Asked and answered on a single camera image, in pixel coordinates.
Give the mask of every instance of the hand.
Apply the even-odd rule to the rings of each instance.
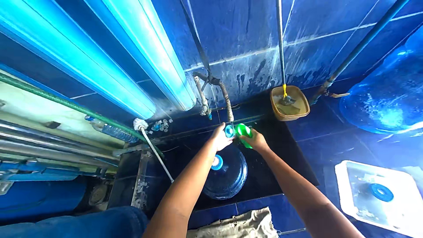
[[[213,146],[216,148],[216,151],[222,150],[223,148],[230,145],[233,141],[233,137],[232,138],[226,137],[226,134],[223,131],[225,129],[225,125],[226,124],[224,122],[220,124],[220,126],[218,126],[214,130],[213,135],[209,139],[209,141],[213,143]]]
[[[257,152],[269,149],[269,146],[262,134],[258,133],[253,128],[251,128],[251,133],[253,134],[252,138],[248,136],[239,136],[239,138],[245,140]]]

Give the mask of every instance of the stainless steel pipe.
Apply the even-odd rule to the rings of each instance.
[[[72,153],[77,153],[77,154],[86,155],[90,157],[96,157],[96,158],[107,158],[111,160],[119,160],[119,157],[113,156],[111,152],[107,150],[104,150],[103,153],[100,153],[99,149],[97,151],[92,151],[84,147],[79,147],[79,146],[75,146],[71,144],[62,145],[62,144],[58,144],[54,142],[45,141],[42,139],[31,138],[29,136],[20,135],[18,133],[14,133],[10,131],[0,130],[0,136],[31,142],[40,146],[45,146],[50,149],[56,149],[56,150],[65,151],[65,152],[72,152]]]
[[[54,149],[48,149],[43,147],[36,147],[32,145],[16,143],[13,141],[6,141],[0,139],[0,151],[6,153],[13,153],[19,155],[33,156],[45,159],[51,159],[56,161],[65,161],[72,163],[80,163],[100,168],[110,168],[112,165],[106,162],[96,160],[94,158],[76,155],[68,152],[58,151]]]
[[[74,145],[78,148],[84,148],[84,149],[87,149],[87,150],[90,150],[90,151],[95,151],[95,152],[98,152],[98,153],[101,153],[101,154],[106,154],[106,152],[109,151],[109,150],[106,150],[106,149],[102,149],[102,148],[98,148],[98,147],[95,147],[95,146],[92,146],[92,145],[89,145],[89,144],[84,144],[84,143],[81,143],[81,142],[69,140],[69,139],[66,139],[66,138],[63,138],[63,137],[55,136],[55,135],[52,135],[52,134],[49,134],[49,133],[46,133],[46,132],[42,132],[42,131],[35,130],[35,129],[29,128],[29,127],[21,126],[21,125],[11,123],[11,122],[7,122],[7,121],[4,121],[4,120],[0,120],[0,129],[1,128],[13,130],[13,131],[15,131],[19,134],[22,133],[22,134],[26,134],[28,136],[33,135],[33,136],[57,141],[57,142],[62,143],[62,144]]]

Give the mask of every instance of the cloth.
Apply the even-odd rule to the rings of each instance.
[[[251,210],[239,216],[233,216],[226,220],[219,220],[208,226],[196,230],[188,230],[187,238],[277,238],[277,231],[273,227],[272,214],[269,207],[259,210]]]
[[[2,238],[140,238],[147,226],[135,207],[116,207],[82,216],[59,216],[37,223],[0,227]]]

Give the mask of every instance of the forearm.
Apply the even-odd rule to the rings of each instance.
[[[290,199],[290,202],[295,207],[298,206],[297,210],[330,202],[315,186],[293,170],[271,149],[264,149],[259,153],[269,165],[287,198],[295,198]]]
[[[271,149],[259,153],[313,237],[363,237],[326,196]]]
[[[170,186],[143,237],[186,236],[188,220],[206,182],[215,154],[213,142],[207,141]]]
[[[173,207],[189,218],[206,182],[216,150],[208,141],[166,192],[157,210]]]

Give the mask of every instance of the mop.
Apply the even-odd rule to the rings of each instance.
[[[276,0],[276,9],[277,9],[277,32],[279,35],[279,59],[280,59],[280,68],[282,71],[282,83],[283,83],[282,85],[283,97],[279,101],[279,103],[283,106],[288,106],[295,103],[295,99],[292,99],[286,93],[285,62],[283,59],[282,0]]]

